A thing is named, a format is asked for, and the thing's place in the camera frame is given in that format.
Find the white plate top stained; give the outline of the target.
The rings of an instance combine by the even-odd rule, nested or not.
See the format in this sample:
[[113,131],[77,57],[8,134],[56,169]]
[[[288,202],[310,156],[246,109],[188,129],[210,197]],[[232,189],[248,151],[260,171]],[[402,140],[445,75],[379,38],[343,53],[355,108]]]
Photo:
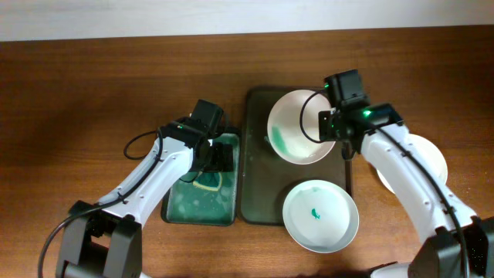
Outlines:
[[330,110],[329,100],[312,90],[294,90],[276,101],[267,121],[273,150],[292,164],[312,164],[325,158],[335,143],[319,143],[320,111]]

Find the white plate stained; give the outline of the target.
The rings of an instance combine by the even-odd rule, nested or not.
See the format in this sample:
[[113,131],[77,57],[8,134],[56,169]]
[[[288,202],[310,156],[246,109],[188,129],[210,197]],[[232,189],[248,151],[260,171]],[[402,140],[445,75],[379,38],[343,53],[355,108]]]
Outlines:
[[414,149],[410,151],[411,155],[414,158],[420,157],[442,183],[447,183],[448,166],[445,157],[436,145],[417,134],[409,134],[408,139],[404,143],[400,142],[400,145],[407,149],[413,147]]
[[273,150],[292,164],[312,164],[325,158],[335,143],[319,143],[320,111],[330,110],[329,100],[312,90],[294,90],[276,101],[267,121]]
[[352,243],[360,224],[354,200],[345,190],[324,180],[296,185],[283,203],[287,232],[314,253],[335,253]]

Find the green yellow sponge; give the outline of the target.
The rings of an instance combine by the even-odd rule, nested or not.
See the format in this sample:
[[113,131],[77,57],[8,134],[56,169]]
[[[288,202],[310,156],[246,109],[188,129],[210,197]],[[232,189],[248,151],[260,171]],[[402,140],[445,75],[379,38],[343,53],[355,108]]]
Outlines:
[[198,177],[192,182],[193,186],[209,192],[218,192],[223,184],[221,172],[200,172]]

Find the white plate bottom stained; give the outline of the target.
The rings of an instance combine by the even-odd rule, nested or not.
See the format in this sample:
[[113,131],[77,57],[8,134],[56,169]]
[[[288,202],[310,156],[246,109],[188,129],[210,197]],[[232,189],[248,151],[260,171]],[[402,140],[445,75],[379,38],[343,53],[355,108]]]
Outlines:
[[324,180],[296,185],[283,203],[287,232],[314,253],[335,253],[352,243],[360,224],[354,200],[345,190]]

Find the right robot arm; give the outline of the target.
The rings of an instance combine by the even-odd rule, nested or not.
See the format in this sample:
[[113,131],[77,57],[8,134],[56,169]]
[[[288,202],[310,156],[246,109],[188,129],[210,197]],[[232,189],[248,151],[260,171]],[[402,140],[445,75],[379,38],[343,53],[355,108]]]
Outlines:
[[372,277],[491,277],[493,220],[481,219],[434,175],[389,104],[371,104],[357,70],[328,76],[331,110],[319,113],[321,141],[347,142],[379,171],[421,241],[409,263],[373,268]]

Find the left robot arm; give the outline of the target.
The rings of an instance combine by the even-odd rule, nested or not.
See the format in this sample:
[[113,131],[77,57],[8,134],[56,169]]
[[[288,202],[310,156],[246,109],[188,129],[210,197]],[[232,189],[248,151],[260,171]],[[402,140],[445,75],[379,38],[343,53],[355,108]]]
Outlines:
[[199,100],[192,113],[156,131],[141,163],[91,205],[78,201],[56,227],[63,232],[57,277],[142,277],[142,232],[151,213],[180,178],[232,168],[228,148],[215,142],[224,111]]

